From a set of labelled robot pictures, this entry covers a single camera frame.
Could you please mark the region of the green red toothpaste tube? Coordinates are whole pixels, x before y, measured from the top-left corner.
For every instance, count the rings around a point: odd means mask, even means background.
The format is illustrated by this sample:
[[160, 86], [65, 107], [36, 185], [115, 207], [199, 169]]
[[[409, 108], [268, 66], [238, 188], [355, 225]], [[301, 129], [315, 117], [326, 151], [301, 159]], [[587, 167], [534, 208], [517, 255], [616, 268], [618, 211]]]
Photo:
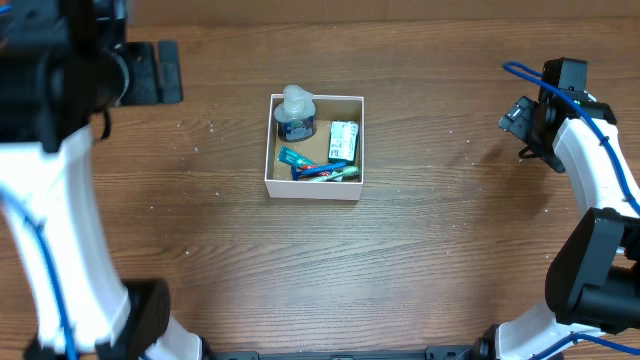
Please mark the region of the green red toothpaste tube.
[[282, 146], [280, 152], [278, 154], [278, 160], [281, 163], [287, 164], [289, 166], [295, 167], [297, 169], [310, 169], [317, 167], [317, 164], [310, 159], [304, 157], [298, 152], [286, 147]]

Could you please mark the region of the blue disposable razor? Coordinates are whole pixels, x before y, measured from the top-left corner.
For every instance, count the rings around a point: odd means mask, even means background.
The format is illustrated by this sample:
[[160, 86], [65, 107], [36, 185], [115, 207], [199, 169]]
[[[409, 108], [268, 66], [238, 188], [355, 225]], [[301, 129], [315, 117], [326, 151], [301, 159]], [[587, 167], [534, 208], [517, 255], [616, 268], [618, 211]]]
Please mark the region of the blue disposable razor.
[[345, 162], [332, 163], [328, 165], [303, 165], [301, 167], [291, 167], [292, 179], [298, 181], [301, 177], [328, 176], [334, 171], [346, 166]]

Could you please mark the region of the white green toothbrush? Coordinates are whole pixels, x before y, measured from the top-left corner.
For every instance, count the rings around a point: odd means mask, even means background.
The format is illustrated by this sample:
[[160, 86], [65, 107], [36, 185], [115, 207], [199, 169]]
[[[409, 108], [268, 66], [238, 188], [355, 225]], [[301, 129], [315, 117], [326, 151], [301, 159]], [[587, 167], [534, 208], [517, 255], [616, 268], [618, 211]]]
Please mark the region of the white green toothbrush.
[[327, 182], [335, 180], [337, 178], [353, 177], [360, 174], [360, 169], [357, 166], [347, 166], [339, 171], [333, 171], [330, 175], [318, 176], [311, 179], [311, 182]]

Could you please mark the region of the green white soap bar pack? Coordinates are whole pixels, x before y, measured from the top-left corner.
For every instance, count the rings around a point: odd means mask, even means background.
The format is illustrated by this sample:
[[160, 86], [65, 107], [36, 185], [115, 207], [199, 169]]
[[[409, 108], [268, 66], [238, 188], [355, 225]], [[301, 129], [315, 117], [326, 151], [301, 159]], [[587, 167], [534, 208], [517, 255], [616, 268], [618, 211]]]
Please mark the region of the green white soap bar pack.
[[328, 147], [330, 163], [345, 162], [348, 165], [355, 163], [359, 130], [359, 124], [356, 122], [333, 121], [331, 123]]

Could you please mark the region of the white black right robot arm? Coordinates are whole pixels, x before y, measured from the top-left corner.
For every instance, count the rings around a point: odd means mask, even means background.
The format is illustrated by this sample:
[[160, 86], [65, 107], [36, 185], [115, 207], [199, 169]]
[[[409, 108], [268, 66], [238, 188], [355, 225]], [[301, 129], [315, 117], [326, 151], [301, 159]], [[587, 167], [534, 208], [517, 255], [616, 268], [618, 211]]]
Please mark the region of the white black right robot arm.
[[639, 186], [618, 142], [611, 107], [586, 89], [588, 64], [561, 57], [542, 71], [509, 61], [507, 72], [538, 85], [499, 120], [539, 158], [568, 175], [582, 218], [552, 260], [544, 298], [516, 319], [488, 328], [465, 359], [560, 359], [588, 341], [637, 355], [605, 340], [639, 326]]

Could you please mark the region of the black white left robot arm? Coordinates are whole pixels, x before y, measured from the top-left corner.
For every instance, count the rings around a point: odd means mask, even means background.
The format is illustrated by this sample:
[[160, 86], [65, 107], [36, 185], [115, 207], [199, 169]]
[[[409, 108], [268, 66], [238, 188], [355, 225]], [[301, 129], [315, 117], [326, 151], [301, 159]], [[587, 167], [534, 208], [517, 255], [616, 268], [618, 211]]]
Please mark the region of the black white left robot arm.
[[177, 45], [130, 42], [120, 0], [1, 8], [1, 209], [34, 299], [27, 359], [207, 359], [161, 279], [122, 280], [92, 179], [93, 116], [183, 99]]

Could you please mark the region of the white cardboard box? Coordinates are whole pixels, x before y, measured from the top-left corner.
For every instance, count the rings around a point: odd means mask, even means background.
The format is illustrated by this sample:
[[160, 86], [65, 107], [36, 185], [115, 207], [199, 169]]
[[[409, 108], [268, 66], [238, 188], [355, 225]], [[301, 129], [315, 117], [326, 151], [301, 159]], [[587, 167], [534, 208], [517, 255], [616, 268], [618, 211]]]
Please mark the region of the white cardboard box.
[[[267, 117], [267, 137], [264, 161], [264, 182], [272, 198], [349, 200], [360, 199], [365, 175], [365, 100], [361, 96], [316, 95], [316, 133], [303, 141], [286, 143], [278, 137], [276, 107], [283, 102], [281, 94], [273, 94]], [[313, 183], [295, 181], [290, 166], [279, 161], [283, 146], [299, 153], [317, 164], [328, 163], [329, 131], [334, 121], [355, 122], [359, 135], [355, 165], [360, 173], [357, 177], [342, 182]]]

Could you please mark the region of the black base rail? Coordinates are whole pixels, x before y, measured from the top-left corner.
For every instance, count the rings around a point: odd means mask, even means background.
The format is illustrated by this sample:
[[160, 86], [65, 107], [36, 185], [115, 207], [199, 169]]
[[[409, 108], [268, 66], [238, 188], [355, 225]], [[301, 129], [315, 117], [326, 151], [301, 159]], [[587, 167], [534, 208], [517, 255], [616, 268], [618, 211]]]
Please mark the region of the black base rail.
[[207, 360], [470, 360], [471, 346], [428, 346], [424, 350], [379, 350], [355, 352], [294, 352], [264, 354], [255, 351], [213, 352], [203, 355]]

